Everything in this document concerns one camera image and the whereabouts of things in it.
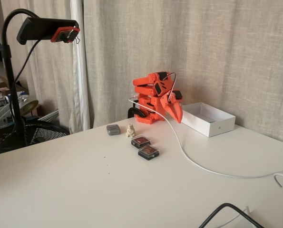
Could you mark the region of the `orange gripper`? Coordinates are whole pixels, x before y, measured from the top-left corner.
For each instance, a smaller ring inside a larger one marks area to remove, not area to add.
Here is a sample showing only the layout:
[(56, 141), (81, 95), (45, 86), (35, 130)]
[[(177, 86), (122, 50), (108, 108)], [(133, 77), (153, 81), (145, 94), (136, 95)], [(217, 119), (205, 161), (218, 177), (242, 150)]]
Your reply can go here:
[(183, 118), (182, 109), (183, 96), (179, 90), (168, 91), (160, 98), (160, 103), (163, 108), (180, 123)]

